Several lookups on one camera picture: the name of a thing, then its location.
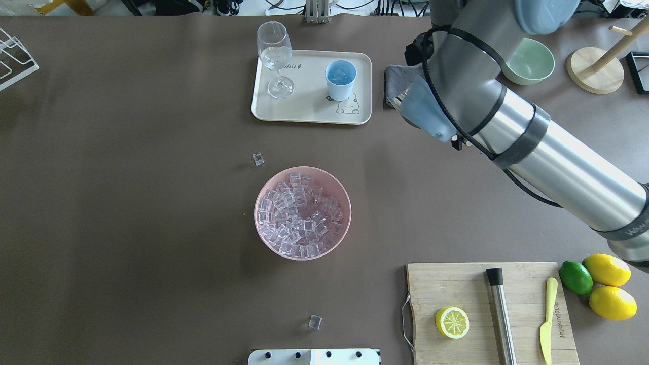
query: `metal clamp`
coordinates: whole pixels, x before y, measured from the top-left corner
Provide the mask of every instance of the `metal clamp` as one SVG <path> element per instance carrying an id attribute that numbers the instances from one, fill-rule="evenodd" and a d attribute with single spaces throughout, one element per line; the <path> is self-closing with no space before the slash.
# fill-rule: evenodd
<path id="1" fill-rule="evenodd" d="M 306 0 L 304 19 L 307 23 L 329 23 L 329 0 Z"/>

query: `table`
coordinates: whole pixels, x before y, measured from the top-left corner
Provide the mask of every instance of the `table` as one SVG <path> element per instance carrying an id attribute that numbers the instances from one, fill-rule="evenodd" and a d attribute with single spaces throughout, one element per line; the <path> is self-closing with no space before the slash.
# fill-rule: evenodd
<path id="1" fill-rule="evenodd" d="M 411 364 L 400 318 L 408 262 L 610 253 L 476 149 L 455 151 L 383 103 L 385 67 L 404 64 L 427 19 L 275 19 L 295 49 L 371 58 L 365 125 L 254 118 L 255 32 L 268 17 L 0 18 L 41 67 L 0 93 L 6 364 L 245 364 L 252 349 L 299 347 L 377 347 L 384 364 Z M 647 99 L 628 74 L 615 93 L 593 95 L 563 67 L 575 49 L 615 43 L 608 25 L 636 21 L 574 20 L 537 37 L 555 72 L 508 86 L 644 182 Z M 632 47 L 647 49 L 647 38 Z M 270 252 L 252 223 L 264 182 L 301 165 L 336 176 L 354 212 L 345 241 L 312 262 Z M 639 311 L 628 321 L 567 296 L 582 364 L 649 358 L 649 275 L 632 272 L 624 289 Z M 311 314 L 320 331 L 307 329 Z"/>

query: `blue cup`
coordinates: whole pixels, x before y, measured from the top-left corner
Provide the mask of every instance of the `blue cup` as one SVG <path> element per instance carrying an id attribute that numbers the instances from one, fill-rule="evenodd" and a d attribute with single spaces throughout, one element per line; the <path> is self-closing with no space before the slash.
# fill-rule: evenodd
<path id="1" fill-rule="evenodd" d="M 333 61 L 324 71 L 329 96 L 336 101 L 349 98 L 356 80 L 356 67 L 346 60 Z"/>

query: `green bowl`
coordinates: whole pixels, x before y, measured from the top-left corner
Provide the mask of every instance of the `green bowl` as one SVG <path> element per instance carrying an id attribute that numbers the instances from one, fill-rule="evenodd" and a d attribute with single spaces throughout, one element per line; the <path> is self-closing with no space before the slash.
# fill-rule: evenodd
<path id="1" fill-rule="evenodd" d="M 550 76 L 553 71 L 552 52 L 541 42 L 529 38 L 523 38 L 502 69 L 505 77 L 519 85 L 535 84 Z"/>

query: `dish rack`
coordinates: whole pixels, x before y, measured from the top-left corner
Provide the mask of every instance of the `dish rack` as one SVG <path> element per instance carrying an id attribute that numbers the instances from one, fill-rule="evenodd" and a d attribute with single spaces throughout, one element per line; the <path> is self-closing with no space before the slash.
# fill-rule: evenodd
<path id="1" fill-rule="evenodd" d="M 38 69 L 27 48 L 0 28 L 0 91 Z"/>

